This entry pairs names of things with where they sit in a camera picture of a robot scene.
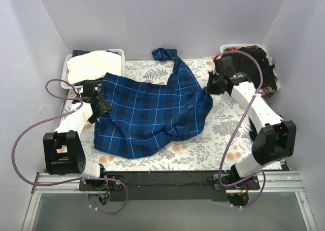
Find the blue plaid long sleeve shirt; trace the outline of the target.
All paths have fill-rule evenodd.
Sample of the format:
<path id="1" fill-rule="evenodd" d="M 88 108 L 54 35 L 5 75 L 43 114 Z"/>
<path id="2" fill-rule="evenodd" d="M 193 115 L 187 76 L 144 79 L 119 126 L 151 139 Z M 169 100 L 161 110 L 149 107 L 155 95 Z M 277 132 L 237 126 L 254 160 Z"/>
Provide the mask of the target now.
<path id="1" fill-rule="evenodd" d="M 94 126 L 94 148 L 127 159 L 152 156 L 170 142 L 200 134 L 213 99 L 199 85 L 176 49 L 152 52 L 158 61 L 171 60 L 164 85 L 107 73 L 100 93 L 111 105 Z"/>

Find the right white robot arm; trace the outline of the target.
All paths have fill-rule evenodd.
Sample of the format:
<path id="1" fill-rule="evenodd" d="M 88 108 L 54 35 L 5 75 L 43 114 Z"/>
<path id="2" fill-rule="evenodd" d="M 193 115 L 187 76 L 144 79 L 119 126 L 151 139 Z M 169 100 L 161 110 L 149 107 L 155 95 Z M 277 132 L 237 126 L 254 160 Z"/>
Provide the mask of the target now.
<path id="1" fill-rule="evenodd" d="M 264 167 L 293 155 L 297 127 L 268 106 L 259 94 L 261 86 L 255 87 L 248 75 L 237 71 L 231 54 L 229 51 L 214 58 L 215 69 L 209 72 L 207 92 L 228 92 L 245 108 L 242 118 L 248 117 L 256 130 L 251 153 L 233 165 L 228 176 L 218 176 L 222 187 L 241 189 Z"/>

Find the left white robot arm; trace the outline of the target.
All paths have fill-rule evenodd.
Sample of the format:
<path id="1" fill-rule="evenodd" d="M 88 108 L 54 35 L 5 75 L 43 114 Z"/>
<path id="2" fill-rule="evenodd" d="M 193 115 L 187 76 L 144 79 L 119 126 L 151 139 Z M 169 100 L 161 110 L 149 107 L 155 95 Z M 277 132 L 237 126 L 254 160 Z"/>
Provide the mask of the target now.
<path id="1" fill-rule="evenodd" d="M 99 118 L 111 110 L 110 104 L 93 82 L 83 84 L 82 91 L 72 99 L 70 114 L 52 133 L 43 136 L 45 164 L 50 175 L 79 174 L 91 178 L 90 184 L 96 190 L 107 187 L 108 178 L 103 175 L 103 167 L 86 159 L 80 135 L 84 126 L 98 122 Z"/>

